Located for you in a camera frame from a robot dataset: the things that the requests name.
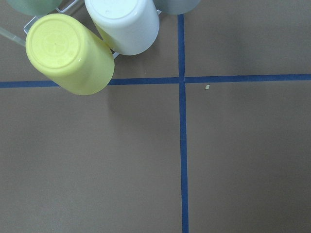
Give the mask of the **yellow plastic cup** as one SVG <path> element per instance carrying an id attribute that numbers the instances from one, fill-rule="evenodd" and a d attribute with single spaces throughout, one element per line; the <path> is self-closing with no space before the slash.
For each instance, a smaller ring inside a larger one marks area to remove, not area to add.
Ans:
<path id="1" fill-rule="evenodd" d="M 50 14 L 37 20 L 29 29 L 25 48 L 36 70 L 75 95 L 101 91 L 114 74 L 109 46 L 68 15 Z"/>

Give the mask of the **grey plastic cup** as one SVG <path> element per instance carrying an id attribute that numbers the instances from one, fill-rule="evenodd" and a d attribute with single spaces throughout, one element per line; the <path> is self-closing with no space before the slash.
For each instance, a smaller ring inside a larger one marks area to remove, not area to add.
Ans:
<path id="1" fill-rule="evenodd" d="M 193 10 L 200 0 L 154 0 L 156 8 L 164 13 L 180 15 Z"/>

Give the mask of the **mint green plastic cup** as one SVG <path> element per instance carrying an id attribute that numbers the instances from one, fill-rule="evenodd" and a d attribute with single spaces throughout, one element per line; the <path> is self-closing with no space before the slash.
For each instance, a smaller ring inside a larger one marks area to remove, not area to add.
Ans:
<path id="1" fill-rule="evenodd" d="M 62 0 L 7 0 L 13 9 L 30 16 L 43 16 L 54 11 Z"/>

